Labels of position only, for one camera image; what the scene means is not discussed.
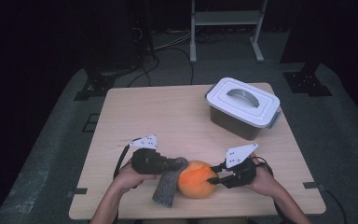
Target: wrist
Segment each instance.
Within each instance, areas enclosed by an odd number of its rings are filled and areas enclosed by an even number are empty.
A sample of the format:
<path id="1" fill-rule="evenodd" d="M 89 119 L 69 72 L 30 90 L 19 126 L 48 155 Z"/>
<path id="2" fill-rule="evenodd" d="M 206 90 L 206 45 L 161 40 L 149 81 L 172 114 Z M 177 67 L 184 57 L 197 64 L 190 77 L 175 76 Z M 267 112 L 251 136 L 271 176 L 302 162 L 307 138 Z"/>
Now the wrist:
<path id="1" fill-rule="evenodd" d="M 275 190 L 273 190 L 273 192 L 271 193 L 270 197 L 274 200 L 274 201 L 285 201 L 287 199 L 287 197 L 291 197 L 289 192 L 287 192 L 287 190 L 282 187 L 281 185 L 277 186 L 277 188 L 275 188 Z"/>
<path id="2" fill-rule="evenodd" d="M 120 181 L 114 179 L 110 184 L 108 191 L 111 194 L 115 194 L 116 196 L 122 196 L 124 193 L 128 191 L 128 189 L 122 187 Z"/>

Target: gray sponge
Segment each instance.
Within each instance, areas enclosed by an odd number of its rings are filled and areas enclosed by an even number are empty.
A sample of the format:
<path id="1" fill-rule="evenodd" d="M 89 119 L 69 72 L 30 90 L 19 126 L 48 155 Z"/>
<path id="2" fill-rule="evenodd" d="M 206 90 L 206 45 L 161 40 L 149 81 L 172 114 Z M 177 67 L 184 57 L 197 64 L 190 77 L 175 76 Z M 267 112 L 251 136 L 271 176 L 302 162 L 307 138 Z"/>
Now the gray sponge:
<path id="1" fill-rule="evenodd" d="M 173 196 L 176 192 L 179 175 L 188 166 L 188 161 L 182 157 L 176 158 L 175 163 L 180 164 L 180 168 L 176 171 L 166 171 L 162 173 L 161 179 L 153 194 L 153 200 L 155 202 L 161 203 L 168 208 L 172 208 Z"/>

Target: white plastic container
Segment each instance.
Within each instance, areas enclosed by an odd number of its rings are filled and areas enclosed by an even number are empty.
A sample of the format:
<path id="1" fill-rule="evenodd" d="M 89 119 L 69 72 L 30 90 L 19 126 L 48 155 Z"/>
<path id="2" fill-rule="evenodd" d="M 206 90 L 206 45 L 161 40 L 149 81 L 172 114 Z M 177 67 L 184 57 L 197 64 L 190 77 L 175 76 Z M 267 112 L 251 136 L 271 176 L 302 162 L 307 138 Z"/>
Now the white plastic container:
<path id="1" fill-rule="evenodd" d="M 213 123 L 250 141 L 260 129 L 272 128 L 281 114 L 278 97 L 231 77 L 222 78 L 205 98 Z"/>

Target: container lid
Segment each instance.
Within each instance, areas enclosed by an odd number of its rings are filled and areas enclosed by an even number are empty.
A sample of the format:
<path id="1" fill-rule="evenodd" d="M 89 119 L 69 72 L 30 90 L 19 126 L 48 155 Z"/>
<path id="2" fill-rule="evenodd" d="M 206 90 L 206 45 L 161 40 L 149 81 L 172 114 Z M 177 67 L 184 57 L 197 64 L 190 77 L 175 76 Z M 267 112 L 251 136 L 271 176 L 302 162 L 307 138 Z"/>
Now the container lid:
<path id="1" fill-rule="evenodd" d="M 257 128 L 268 127 L 280 106 L 275 95 L 231 77 L 222 78 L 206 99 L 210 106 Z"/>

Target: hand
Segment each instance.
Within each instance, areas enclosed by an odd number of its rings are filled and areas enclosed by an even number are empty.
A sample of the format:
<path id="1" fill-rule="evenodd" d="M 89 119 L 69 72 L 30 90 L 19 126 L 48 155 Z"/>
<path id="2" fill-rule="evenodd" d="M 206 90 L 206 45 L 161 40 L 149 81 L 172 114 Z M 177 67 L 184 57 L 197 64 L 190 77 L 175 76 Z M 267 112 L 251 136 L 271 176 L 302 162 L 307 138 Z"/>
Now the hand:
<path id="1" fill-rule="evenodd" d="M 129 160 L 121 169 L 120 173 L 113 180 L 112 184 L 118 186 L 123 192 L 128 192 L 130 189 L 142 184 L 146 179 L 156 179 L 158 175 L 140 175 L 131 167 L 131 160 Z"/>
<path id="2" fill-rule="evenodd" d="M 260 163 L 258 158 L 252 158 L 252 160 L 256 165 Z M 284 190 L 283 186 L 263 166 L 256 168 L 254 181 L 245 187 L 254 190 L 258 194 L 269 197 L 274 197 L 279 194 L 280 191 Z"/>

